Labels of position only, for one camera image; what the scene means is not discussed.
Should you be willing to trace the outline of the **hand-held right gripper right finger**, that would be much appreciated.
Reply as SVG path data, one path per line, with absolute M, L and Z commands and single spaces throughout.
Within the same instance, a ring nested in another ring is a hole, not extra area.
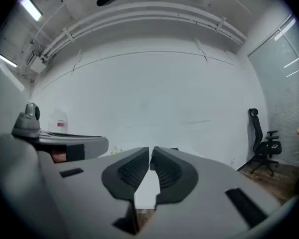
M 228 165 L 168 148 L 164 151 L 191 164 L 198 182 L 183 201 L 158 205 L 141 229 L 141 239 L 231 239 L 247 232 L 249 225 L 225 193 L 234 188 L 240 188 L 267 216 L 281 207 L 265 189 Z

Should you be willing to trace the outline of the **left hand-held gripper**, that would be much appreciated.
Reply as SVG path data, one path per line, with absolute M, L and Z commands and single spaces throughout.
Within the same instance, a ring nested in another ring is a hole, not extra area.
M 86 136 L 42 131 L 40 109 L 27 103 L 12 130 L 12 135 L 36 139 L 36 149 L 49 153 L 54 163 L 73 162 L 97 158 L 108 151 L 109 141 L 103 136 Z

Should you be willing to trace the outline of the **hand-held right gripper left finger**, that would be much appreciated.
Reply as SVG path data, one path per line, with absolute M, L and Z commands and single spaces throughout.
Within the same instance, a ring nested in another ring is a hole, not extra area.
M 40 168 L 70 239 L 134 239 L 140 229 L 134 193 L 149 169 L 149 149 L 55 164 L 38 152 Z

